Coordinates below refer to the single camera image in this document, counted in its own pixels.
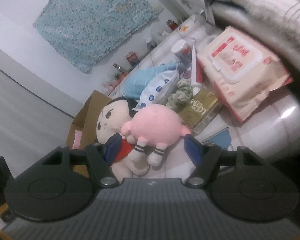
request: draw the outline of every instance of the small bottle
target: small bottle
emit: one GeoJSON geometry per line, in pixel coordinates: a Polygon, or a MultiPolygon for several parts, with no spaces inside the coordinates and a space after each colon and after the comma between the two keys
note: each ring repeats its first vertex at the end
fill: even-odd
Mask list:
{"type": "Polygon", "coordinates": [[[172,20],[168,20],[167,21],[167,25],[169,26],[169,28],[174,31],[176,28],[178,28],[178,24],[176,24],[174,21],[172,20]]]}
{"type": "Polygon", "coordinates": [[[117,63],[114,63],[113,66],[119,70],[122,74],[124,74],[126,71],[123,67],[120,67],[117,63]]]}

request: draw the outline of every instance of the red cloth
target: red cloth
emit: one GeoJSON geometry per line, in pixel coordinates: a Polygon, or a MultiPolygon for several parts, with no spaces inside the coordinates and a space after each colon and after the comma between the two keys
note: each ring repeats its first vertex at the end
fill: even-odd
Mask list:
{"type": "Polygon", "coordinates": [[[127,142],[126,139],[122,139],[122,147],[121,151],[119,152],[117,158],[114,160],[114,162],[121,161],[123,158],[125,158],[134,148],[133,144],[130,144],[127,142]]]}

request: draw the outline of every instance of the pink plush toy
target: pink plush toy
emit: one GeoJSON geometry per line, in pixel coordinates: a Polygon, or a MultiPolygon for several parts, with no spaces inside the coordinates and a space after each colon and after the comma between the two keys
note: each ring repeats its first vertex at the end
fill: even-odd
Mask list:
{"type": "Polygon", "coordinates": [[[191,134],[182,125],[181,119],[174,111],[162,105],[146,106],[138,111],[131,121],[121,128],[123,136],[132,135],[137,145],[128,154],[132,162],[138,162],[145,154],[145,146],[151,145],[155,150],[148,156],[148,163],[159,166],[165,149],[178,141],[179,137],[191,134]]]}

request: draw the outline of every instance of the blue package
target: blue package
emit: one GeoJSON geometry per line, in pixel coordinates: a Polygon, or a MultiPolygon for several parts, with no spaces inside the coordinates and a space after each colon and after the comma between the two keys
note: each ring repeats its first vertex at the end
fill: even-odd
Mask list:
{"type": "Polygon", "coordinates": [[[156,75],[168,71],[175,70],[179,62],[172,62],[158,67],[148,69],[141,69],[131,75],[123,84],[122,95],[126,98],[140,99],[140,95],[149,84],[149,82],[156,77],[156,75]]]}

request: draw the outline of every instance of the doll black hair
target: doll black hair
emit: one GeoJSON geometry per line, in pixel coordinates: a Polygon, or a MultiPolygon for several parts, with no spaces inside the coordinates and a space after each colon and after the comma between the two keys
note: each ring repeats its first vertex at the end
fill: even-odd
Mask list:
{"type": "Polygon", "coordinates": [[[107,105],[115,102],[115,101],[119,101],[119,100],[126,100],[128,103],[128,107],[129,107],[129,115],[130,117],[134,117],[134,115],[137,113],[137,111],[132,110],[133,108],[135,108],[137,106],[137,101],[131,98],[125,98],[125,97],[118,97],[116,99],[111,100],[107,105]]]}

